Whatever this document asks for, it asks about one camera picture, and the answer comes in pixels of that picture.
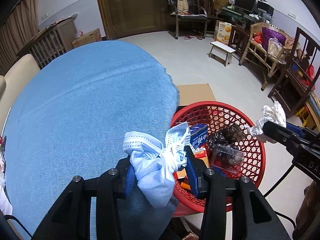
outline crumpled tissue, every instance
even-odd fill
[[[249,125],[245,124],[244,127],[252,135],[252,137],[256,137],[258,141],[264,143],[267,141],[271,143],[276,143],[275,140],[263,134],[262,128],[267,121],[275,122],[276,124],[279,124],[283,127],[287,127],[284,110],[281,104],[278,101],[275,101],[275,104],[272,107],[263,106],[261,112],[263,114],[263,117],[260,120],[256,121],[255,126],[249,127]]]
[[[169,129],[162,142],[140,132],[125,134],[123,149],[130,155],[138,187],[154,208],[167,205],[172,197],[175,180],[173,173],[187,165],[185,145],[190,145],[187,122]]]

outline cardboard box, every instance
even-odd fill
[[[205,143],[207,138],[208,125],[206,124],[196,124],[190,127],[190,144],[198,149],[201,145]]]
[[[83,34],[81,37],[75,39],[72,42],[72,46],[73,46],[73,48],[77,48],[82,45],[93,43],[96,41],[102,41],[100,29],[96,29],[96,30],[93,30],[93,31],[90,31],[88,33]]]
[[[231,23],[217,21],[214,29],[213,40],[228,45],[232,25]]]
[[[180,106],[200,101],[216,101],[209,84],[180,85]]]
[[[229,4],[229,0],[214,0],[213,8],[221,11],[221,8],[227,6],[228,4]]]

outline blue table cover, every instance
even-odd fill
[[[100,176],[126,157],[126,132],[148,133],[164,143],[178,101],[164,67],[126,42],[91,43],[53,60],[21,92],[5,127],[13,215],[33,234],[74,175]],[[172,197],[154,209],[137,186],[118,202],[126,240],[158,239],[177,205]]]

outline curtain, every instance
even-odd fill
[[[0,28],[0,74],[8,72],[17,52],[38,32],[38,0],[20,0]]]

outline blue box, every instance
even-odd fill
[[[208,132],[208,125],[206,124],[196,124],[190,127],[190,144],[198,149],[206,142]]]

